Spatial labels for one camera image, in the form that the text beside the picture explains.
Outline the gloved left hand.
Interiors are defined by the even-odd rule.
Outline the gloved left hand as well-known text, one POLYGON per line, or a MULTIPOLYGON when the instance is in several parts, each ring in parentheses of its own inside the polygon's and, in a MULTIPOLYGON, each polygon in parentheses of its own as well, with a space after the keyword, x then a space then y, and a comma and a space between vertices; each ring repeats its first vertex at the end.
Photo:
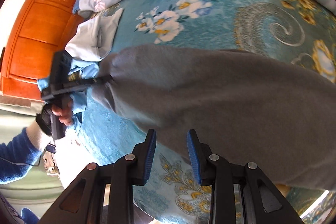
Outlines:
POLYGON ((66 100, 66 106, 59 108, 55 104, 46 104, 42 108, 42 112, 37 114, 35 121, 37 122, 40 129, 47 135, 51 135, 51 118, 50 115, 54 114, 58 117, 60 123, 65 126, 71 126, 73 124, 73 112, 72 112, 72 99, 66 100))

